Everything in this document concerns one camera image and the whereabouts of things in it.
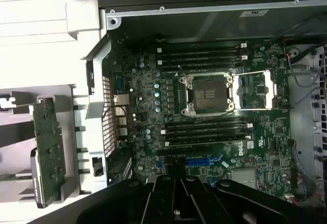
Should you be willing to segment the blue expansion slot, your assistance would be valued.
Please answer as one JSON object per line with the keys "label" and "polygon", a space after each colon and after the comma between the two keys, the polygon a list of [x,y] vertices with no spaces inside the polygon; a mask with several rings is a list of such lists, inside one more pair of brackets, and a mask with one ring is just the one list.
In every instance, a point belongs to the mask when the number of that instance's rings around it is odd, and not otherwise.
{"label": "blue expansion slot", "polygon": [[199,159],[199,160],[187,160],[186,164],[191,167],[191,166],[210,166],[213,165],[214,163],[209,160]]}

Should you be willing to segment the black expansion slot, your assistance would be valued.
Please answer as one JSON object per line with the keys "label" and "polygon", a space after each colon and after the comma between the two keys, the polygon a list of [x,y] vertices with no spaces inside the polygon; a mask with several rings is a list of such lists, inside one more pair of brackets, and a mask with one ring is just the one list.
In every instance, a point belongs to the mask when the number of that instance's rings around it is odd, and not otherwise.
{"label": "black expansion slot", "polygon": [[167,150],[158,150],[157,156],[168,156],[168,155],[185,155],[185,154],[197,154],[203,152],[210,152],[210,148],[175,148]]}

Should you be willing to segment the black RAM slot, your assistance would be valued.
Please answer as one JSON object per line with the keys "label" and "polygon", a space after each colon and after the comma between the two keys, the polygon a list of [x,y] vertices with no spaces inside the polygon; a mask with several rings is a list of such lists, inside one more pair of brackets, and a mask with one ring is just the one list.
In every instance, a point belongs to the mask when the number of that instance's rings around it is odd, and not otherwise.
{"label": "black RAM slot", "polygon": [[158,54],[162,59],[169,58],[189,58],[189,57],[219,57],[219,56],[241,56],[243,53],[233,50],[208,51],[208,52],[175,52]]}
{"label": "black RAM slot", "polygon": [[220,132],[236,132],[245,131],[246,128],[242,126],[234,127],[213,127],[213,128],[203,128],[203,129],[184,129],[184,130],[161,130],[161,135],[184,135],[184,134],[196,134],[196,133],[220,133]]}
{"label": "black RAM slot", "polygon": [[207,135],[188,135],[188,136],[166,136],[166,141],[182,141],[182,140],[197,140],[197,139],[215,139],[215,138],[234,138],[239,136],[251,135],[250,133],[216,133]]}
{"label": "black RAM slot", "polygon": [[206,122],[197,122],[197,121],[185,121],[185,122],[171,122],[165,124],[165,129],[189,129],[197,127],[224,127],[232,125],[245,125],[252,123],[252,121],[247,120],[216,120],[216,121],[206,121]]}
{"label": "black RAM slot", "polygon": [[188,141],[166,141],[165,147],[181,147],[181,146],[196,146],[196,145],[210,145],[219,143],[234,143],[242,142],[243,140],[222,140],[222,139],[201,139],[201,140],[188,140]]}
{"label": "black RAM slot", "polygon": [[213,57],[194,57],[194,58],[175,58],[157,60],[158,65],[179,65],[179,64],[214,64],[214,63],[235,63],[248,60],[248,55],[240,56],[213,56]]}
{"label": "black RAM slot", "polygon": [[180,70],[181,67],[184,71],[189,70],[207,70],[207,69],[225,69],[225,68],[235,68],[242,65],[241,61],[236,62],[213,62],[213,63],[181,63],[181,64],[163,64],[158,67],[163,72],[172,72]]}
{"label": "black RAM slot", "polygon": [[155,53],[172,53],[172,52],[177,52],[179,50],[181,51],[190,51],[190,52],[197,52],[197,51],[213,51],[213,50],[238,50],[238,49],[244,49],[247,48],[248,44],[247,43],[241,43],[236,46],[216,46],[216,47],[200,47],[200,46],[189,46],[188,48],[157,48]]}

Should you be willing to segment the silver chipset heatsink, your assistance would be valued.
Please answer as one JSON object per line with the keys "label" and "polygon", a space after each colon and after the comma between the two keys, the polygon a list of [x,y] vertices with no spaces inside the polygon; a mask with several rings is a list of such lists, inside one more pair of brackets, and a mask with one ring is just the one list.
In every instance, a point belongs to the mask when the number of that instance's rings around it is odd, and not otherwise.
{"label": "silver chipset heatsink", "polygon": [[231,179],[248,187],[255,188],[255,170],[253,168],[234,169],[231,172]]}

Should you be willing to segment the green motherboard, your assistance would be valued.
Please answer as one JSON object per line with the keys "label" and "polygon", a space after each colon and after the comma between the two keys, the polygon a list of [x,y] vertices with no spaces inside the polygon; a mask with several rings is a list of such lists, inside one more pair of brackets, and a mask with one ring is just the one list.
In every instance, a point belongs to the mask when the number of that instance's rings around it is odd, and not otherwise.
{"label": "green motherboard", "polygon": [[[188,48],[189,46],[216,47],[236,46],[247,43],[248,47],[233,51],[248,55],[242,65],[235,68],[189,70],[186,74],[225,72],[229,74],[249,73],[270,70],[272,80],[277,85],[277,97],[273,99],[271,110],[234,110],[221,116],[192,118],[180,113],[183,94],[178,90],[180,70],[163,72],[156,63],[157,48]],[[292,189],[291,152],[287,146],[290,138],[290,102],[287,77],[286,49],[282,43],[268,47],[258,47],[257,42],[249,40],[213,41],[192,43],[130,44],[120,47],[111,58],[111,88],[115,94],[129,94],[128,135],[125,140],[117,140],[118,148],[131,151],[132,174],[145,182],[159,174],[188,174],[200,177],[214,185],[222,179],[231,180],[234,169],[253,168],[255,170],[255,189],[275,197],[284,198]],[[104,116],[114,118],[113,100]],[[184,135],[161,135],[166,123],[185,121],[247,120],[242,126],[251,135],[234,138],[215,138],[216,140],[243,140],[234,143],[210,145],[165,147],[166,136],[207,135],[215,133],[196,133]],[[197,127],[195,129],[213,128]],[[210,148],[210,152],[185,155],[157,156],[158,150],[175,148]],[[188,166],[187,160],[205,159],[213,162],[210,166]]]}

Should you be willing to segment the silver port block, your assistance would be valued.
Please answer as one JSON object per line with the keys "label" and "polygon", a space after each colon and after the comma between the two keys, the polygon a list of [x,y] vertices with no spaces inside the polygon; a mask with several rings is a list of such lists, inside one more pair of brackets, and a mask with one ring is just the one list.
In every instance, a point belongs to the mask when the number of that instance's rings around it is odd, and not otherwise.
{"label": "silver port block", "polygon": [[115,136],[125,140],[128,135],[129,94],[115,94],[113,97]]}

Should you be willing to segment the metal disk bay cage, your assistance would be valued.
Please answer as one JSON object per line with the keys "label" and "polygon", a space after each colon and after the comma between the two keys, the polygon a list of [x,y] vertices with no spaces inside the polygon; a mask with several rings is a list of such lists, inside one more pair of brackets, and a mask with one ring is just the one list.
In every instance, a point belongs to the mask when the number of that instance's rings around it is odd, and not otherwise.
{"label": "metal disk bay cage", "polygon": [[288,82],[299,170],[312,183],[327,183],[327,46],[293,64]]}

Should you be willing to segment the CPU socket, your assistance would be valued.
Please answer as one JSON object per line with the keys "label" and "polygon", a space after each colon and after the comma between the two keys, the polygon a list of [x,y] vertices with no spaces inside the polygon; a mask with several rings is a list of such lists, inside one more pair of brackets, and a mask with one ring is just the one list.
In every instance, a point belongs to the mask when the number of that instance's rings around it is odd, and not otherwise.
{"label": "CPU socket", "polygon": [[183,94],[180,113],[192,118],[221,116],[234,111],[229,97],[231,74],[225,72],[192,73],[189,86],[192,86],[191,101],[186,103],[185,86],[178,78],[178,90]]}

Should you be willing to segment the silver socket cover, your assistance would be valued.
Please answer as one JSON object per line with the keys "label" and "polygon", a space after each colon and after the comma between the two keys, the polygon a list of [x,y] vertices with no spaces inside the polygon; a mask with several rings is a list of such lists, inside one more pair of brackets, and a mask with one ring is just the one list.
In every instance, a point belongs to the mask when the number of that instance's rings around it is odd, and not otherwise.
{"label": "silver socket cover", "polygon": [[270,70],[231,75],[229,97],[235,110],[271,110],[277,85]]}

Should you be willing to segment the grey parts rack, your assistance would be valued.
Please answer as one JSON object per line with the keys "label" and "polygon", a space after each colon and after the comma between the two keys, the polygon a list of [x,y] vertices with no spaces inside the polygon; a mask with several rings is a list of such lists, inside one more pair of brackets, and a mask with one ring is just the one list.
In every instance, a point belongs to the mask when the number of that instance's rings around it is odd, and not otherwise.
{"label": "grey parts rack", "polygon": [[35,148],[33,116],[29,106],[39,98],[52,98],[62,131],[66,175],[60,204],[80,193],[80,170],[70,85],[0,89],[0,203],[35,203],[30,154]]}

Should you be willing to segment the thin locking lever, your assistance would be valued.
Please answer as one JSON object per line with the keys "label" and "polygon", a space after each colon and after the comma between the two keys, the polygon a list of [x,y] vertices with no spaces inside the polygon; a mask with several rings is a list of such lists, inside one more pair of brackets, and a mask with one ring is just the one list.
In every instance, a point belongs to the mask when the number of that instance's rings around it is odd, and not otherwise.
{"label": "thin locking lever", "polygon": [[191,101],[191,92],[192,92],[192,86],[189,86],[189,77],[186,74],[186,72],[184,71],[184,69],[182,68],[181,65],[177,66],[182,74],[182,80],[180,81],[180,83],[183,83],[185,86],[185,100],[186,103],[189,103]]}

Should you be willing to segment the open black PC case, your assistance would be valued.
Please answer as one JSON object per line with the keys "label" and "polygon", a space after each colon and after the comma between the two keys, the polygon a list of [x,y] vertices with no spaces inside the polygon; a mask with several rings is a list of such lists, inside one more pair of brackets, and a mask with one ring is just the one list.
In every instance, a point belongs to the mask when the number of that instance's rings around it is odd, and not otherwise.
{"label": "open black PC case", "polygon": [[[120,47],[239,40],[255,41],[258,47],[282,43],[289,77],[293,64],[316,48],[327,46],[327,0],[176,0],[173,4],[133,0],[130,6],[119,0],[100,0],[99,6],[105,28],[99,43],[85,58],[86,87],[77,96],[86,103],[75,107],[79,114],[76,134],[83,194],[135,177],[130,149],[118,148],[114,118],[104,116],[113,100],[111,58]],[[304,178],[295,159],[296,142],[291,134],[287,146],[291,152],[292,189],[282,199],[327,210],[327,183]]]}

